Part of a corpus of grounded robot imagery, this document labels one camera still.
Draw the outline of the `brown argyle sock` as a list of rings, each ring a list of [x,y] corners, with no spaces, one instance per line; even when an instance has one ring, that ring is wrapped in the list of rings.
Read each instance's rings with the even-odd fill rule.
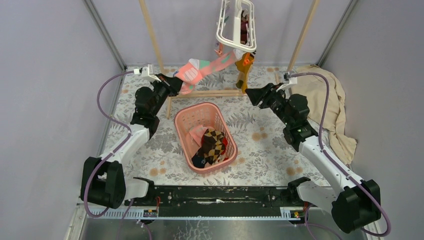
[[[219,130],[207,129],[202,138],[202,145],[198,150],[198,156],[204,157],[206,164],[215,165],[223,161],[222,138],[225,134]]]

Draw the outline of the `wooden clothes rack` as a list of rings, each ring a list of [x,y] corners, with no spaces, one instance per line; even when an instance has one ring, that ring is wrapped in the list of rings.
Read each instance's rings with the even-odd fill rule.
[[[304,42],[305,36],[309,30],[312,18],[315,15],[315,12],[317,10],[317,7],[319,6],[320,1],[319,0],[313,0],[311,3],[311,6],[308,11],[308,15],[305,19],[305,22],[303,24],[301,33],[299,35],[298,41],[296,43],[296,47],[293,51],[293,54],[291,56],[289,65],[286,69],[286,72],[292,72],[293,67],[295,65],[295,62],[297,60],[297,57],[299,55],[301,46]],[[154,52],[156,54],[157,62],[159,64],[160,70],[163,72],[165,70],[162,57],[160,54],[160,50],[157,44],[156,36],[151,24],[151,19],[147,10],[147,6],[144,0],[139,0],[139,5],[141,8],[141,12],[145,21],[145,24],[147,26],[147,30],[150,36],[150,40],[152,42],[152,46],[154,48]],[[189,94],[179,94],[177,95],[178,98],[207,98],[207,97],[239,97],[244,96],[245,94],[242,93],[241,89],[226,89],[226,90],[195,90]]]

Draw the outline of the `navy sock red cuff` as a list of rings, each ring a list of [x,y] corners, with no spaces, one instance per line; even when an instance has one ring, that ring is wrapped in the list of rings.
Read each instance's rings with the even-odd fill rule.
[[[195,168],[203,169],[207,163],[206,159],[203,156],[194,155],[191,158],[191,162]]]

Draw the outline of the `pink laundry basket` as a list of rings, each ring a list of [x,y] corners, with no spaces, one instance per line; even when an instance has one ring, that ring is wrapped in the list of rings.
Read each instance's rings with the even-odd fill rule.
[[[175,128],[188,166],[198,174],[209,174],[233,163],[238,147],[219,108],[203,102],[180,110]]]

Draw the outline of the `red snowflake sock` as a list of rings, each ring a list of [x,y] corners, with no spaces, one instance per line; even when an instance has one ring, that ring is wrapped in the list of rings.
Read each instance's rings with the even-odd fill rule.
[[[222,148],[221,155],[224,155],[226,153],[227,146],[228,146],[228,140],[226,137],[222,138],[222,145],[223,145],[223,148]]]

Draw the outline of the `pink green patterned sock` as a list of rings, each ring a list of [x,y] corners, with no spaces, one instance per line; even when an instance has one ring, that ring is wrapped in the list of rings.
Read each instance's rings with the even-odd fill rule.
[[[182,66],[174,75],[183,81],[179,93],[182,95],[191,93],[195,89],[196,84],[204,77],[221,71],[241,60],[244,54],[244,51],[234,49],[213,61],[190,58],[188,63]]]

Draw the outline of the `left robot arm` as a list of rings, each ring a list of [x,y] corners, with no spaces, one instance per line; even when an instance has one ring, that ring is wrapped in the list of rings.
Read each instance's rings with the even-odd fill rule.
[[[137,199],[148,206],[155,200],[154,182],[134,177],[126,179],[124,166],[156,133],[159,110],[168,97],[180,93],[183,81],[163,74],[152,76],[152,87],[143,86],[135,92],[135,108],[130,124],[122,122],[127,134],[108,152],[88,157],[83,164],[80,199],[86,210],[89,204],[117,209],[124,201]]]

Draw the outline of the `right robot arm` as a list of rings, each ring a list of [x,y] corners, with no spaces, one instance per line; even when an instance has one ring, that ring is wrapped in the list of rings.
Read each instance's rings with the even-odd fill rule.
[[[324,145],[319,133],[308,122],[308,100],[301,94],[286,97],[282,85],[267,84],[248,88],[253,106],[271,109],[284,123],[286,142],[306,157],[324,176],[331,189],[302,178],[289,183],[287,201],[293,206],[308,202],[331,214],[340,230],[350,233],[382,217],[380,187],[374,180],[363,180]]]

